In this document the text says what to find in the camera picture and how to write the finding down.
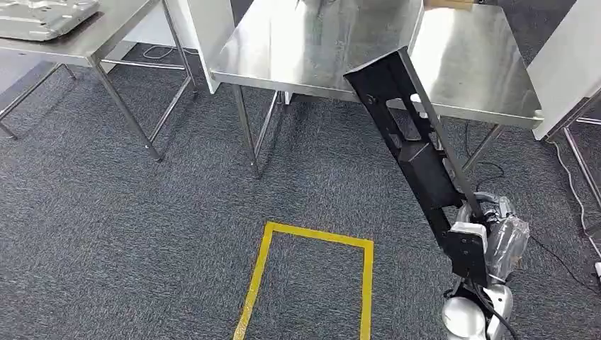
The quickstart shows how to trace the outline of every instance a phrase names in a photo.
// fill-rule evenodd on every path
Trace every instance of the yellow tape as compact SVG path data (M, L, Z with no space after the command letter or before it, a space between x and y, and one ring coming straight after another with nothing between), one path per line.
M259 294L259 286L263 277L267 255L269 254L269 246L271 245L271 237L274 232L283 232L311 239L321 239L328 242L336 242L346 244L353 247L364 249L363 259L363 286L361 288L361 330L360 339L369 340L371 336L371 284L373 272L373 241L368 239L356 239L344 235L332 234L330 232L321 232L318 230L294 227L292 225L281 225L275 222L267 222L265 225L265 233L261 242L257 263L254 265L254 272L250 280L250 287L246 296L245 304L242 307L242 316L234 332L234 340L243 340L246 329L252 314L254 302Z
M257 257L257 264L254 265L254 272L252 279L250 280L250 287L246 295L245 305L242 309L242 316L234 332L234 340L243 340L250 321L250 315L252 314L252 307L254 301L257 299L259 294L259 285L261 284L261 278L263 277L263 270L265 269L265 262L267 261L267 254L269 253L269 246L271 245L271 235L274 233L273 226L269 223L265 226L265 233L263 234L263 241L261 241L261 249L259 250L259 256Z

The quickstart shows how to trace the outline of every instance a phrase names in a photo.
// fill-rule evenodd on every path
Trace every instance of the plastic wrap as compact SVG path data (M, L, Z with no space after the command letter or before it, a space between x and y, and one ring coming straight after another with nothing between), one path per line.
M509 216L494 224L491 229L485 255L488 272L505 281L526 250L530 228L527 222Z

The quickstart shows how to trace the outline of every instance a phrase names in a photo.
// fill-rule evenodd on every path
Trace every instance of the cable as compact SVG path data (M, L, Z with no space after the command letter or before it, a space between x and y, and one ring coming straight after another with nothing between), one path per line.
M469 129L469 122L467 122L466 125L465 125L464 147L465 147L465 150L466 150L466 153L467 153L468 157L471 157L471 153L470 153L469 148L468 148L468 129ZM563 163L563 160L562 160L561 154L560 154L559 145L556 142L548 142L548 143L555 145L555 148L556 148L556 151L557 151L557 159L559 160L559 163L561 164L561 166L563 167L563 169L566 171L566 173L568 173L568 181L569 181L569 184L570 184L570 189L572 190L572 194L574 195L574 197L578 201L578 204L580 205L580 223L582 225L582 228L586 232L586 224L584 222L585 208L584 208L584 204L583 204L582 200L580 199L580 197L578 197L578 194L576 194L576 190L574 189L574 184L573 184L573 180L572 180L572 173L568 170L568 167L566 166L566 164ZM479 162L479 163L481 163L481 164L488 164L488 165L496 167L497 169L499 169L501 171L501 175L490 177L490 178L486 178L486 179L480 181L478 183L478 185L476 185L476 191L480 191L480 185L482 185L483 183L486 183L486 182L489 182L489 181L493 181L495 179L499 179L499 178L504 178L505 177L505 170L501 166L499 166L499 165L497 165L495 163L490 163L488 161L487 162L482 161L482 162ZM557 254L553 253L552 250L550 250L545 244L543 244L542 242L540 242L536 237L534 237L532 235L530 235L530 238L535 243L537 243L542 249L544 249L550 255L552 255L555 259L557 259L559 261L559 263L561 263L561 265L568 272L568 274L570 274L570 276L572 277L572 279L574 279L574 281L576 281L578 284L580 284L584 288L586 288L586 289L594 292L595 294L601 294L596 289L591 288L589 285L587 285L584 282L578 280L576 278L576 276L573 274L572 270L570 270L570 268L568 267L568 265L566 265L566 263L559 256L557 256Z
M578 201L578 204L580 205L580 223L582 224L582 228L586 232L586 225L584 223L584 204L582 203L582 201L578 197L578 194L576 194L576 190L574 189L574 183L572 182L572 173L570 172L570 170L568 170L568 167L566 166L565 163L563 163L563 160L561 159L561 154L559 153L559 145L556 142L547 142L547 143L555 145L555 149L557 150L557 159L559 159L559 164L561 164L561 166L563 167L563 170L566 170L566 172L568 173L568 181L570 182L570 189L572 190L572 194L574 195L574 198L576 198L576 200Z
M568 265L565 262L563 262L563 260L561 259L561 257L559 257L555 253L553 253L552 250L550 250L544 243L540 242L536 237L534 237L532 235L530 235L530 239L532 241L534 241L534 243L538 244L539 247L541 247L546 252L548 252L550 255L552 255L555 259L557 259L557 261L559 261L559 263L566 269L566 271L568 272L568 274L570 274L570 276L574 279L574 281L576 281L579 285L583 286L584 288L590 290L591 292L593 292L595 294L601 295L601 293L598 292L596 289L594 289L594 288L590 287L589 285L587 285L586 283L578 280L578 278L576 278L576 276L574 275L574 273L572 273L572 271L570 270L570 268L568 267Z
M486 307L486 309L489 312L493 313L493 315L496 316L497 319L499 319L499 321L503 324L503 326L505 326L507 328L507 330L509 331L509 333L511 333L511 336L513 336L514 340L519 340L519 337L517 336L515 329L513 329L513 327L511 327L511 325L509 324L509 322L501 314L499 314L493 308L493 306L491 306L490 303L482 296L480 287L478 287L478 285L476 285L473 281L472 281L472 287L473 287L474 291L476 292L476 296L478 296L478 299L480 300L480 302L482 302L484 307Z
M472 155L472 153L469 151L469 148L468 148L468 135L469 135L469 132L468 132L468 130L469 130L469 123L470 123L470 122L469 122L469 120L468 120L468 121L466 122L466 125L465 125L465 131L464 131L464 149L465 149L465 151L466 151L466 154L468 155L468 158L469 158L469 157L471 157L471 155ZM479 161L478 163L479 163L479 164L485 164L485 165L494 166L495 168L499 169L499 171L501 171L501 173L500 173L499 175L497 175L497 176L488 177L488 178L485 178L485 179L483 179L483 180L479 181L479 182L476 184L476 192L480 191L480 187L481 187L481 186L482 186L484 183L491 182L491 181L494 181L494 180L496 180L496 179L503 179L503 178L505 178L505 170L504 170L504 169L503 169L501 166L499 166L498 164L491 163L491 162L489 162L489 161L482 161L482 162L481 162L481 161Z
M157 49L157 48L166 48L166 49L167 49L167 51L166 51L165 53L163 53L162 55L156 55L156 56L153 56L153 55L149 55L149 54L148 54L148 53L150 53L150 51L152 51L152 50L154 50L154 49ZM170 55L170 54L171 54L171 52L173 52L175 49L176 49L176 48L175 48L175 47L172 47L172 46L153 45L153 46L150 46L149 48L147 48L147 49L144 51L144 53L142 53L142 55L143 55L145 58L148 58L148 59L152 59L152 60L160 60L160 59L163 59L163 58L165 58L166 56ZM185 52L185 53L188 53L189 55L198 55L198 53L197 53L197 52L191 52L191 51L188 51L188 50L187 50L187 49L185 49L185 48L184 48L184 52Z

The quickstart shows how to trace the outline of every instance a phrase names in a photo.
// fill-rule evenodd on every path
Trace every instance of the black metal bracket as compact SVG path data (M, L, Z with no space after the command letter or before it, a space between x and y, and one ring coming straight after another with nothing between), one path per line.
M434 131L430 120L421 118L411 101L411 96L417 94L417 90L405 63L399 52L395 51L350 71L344 78L351 84L373 118L388 150L396 159L420 204L438 245L451 258L453 272L486 287L488 271L481 242L456 239L456 235L448 233L451 225L443 208L461 207L466 196L457 191L446 171L443 159L448 154L434 147L429 136ZM404 136L389 111L386 102L397 98L403 101L419 132L419 139Z

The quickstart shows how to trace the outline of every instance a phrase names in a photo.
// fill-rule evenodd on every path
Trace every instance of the table top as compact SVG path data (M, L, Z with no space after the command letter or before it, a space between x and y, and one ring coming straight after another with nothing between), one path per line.
M89 66L89 58L104 58L159 2L100 0L99 12L68 34L46 42L0 38L0 50Z
M497 6L254 0L211 71L225 83L358 101L343 75L405 45L438 114L524 128L543 120ZM419 97L414 102L422 109ZM403 108L400 101L389 106Z

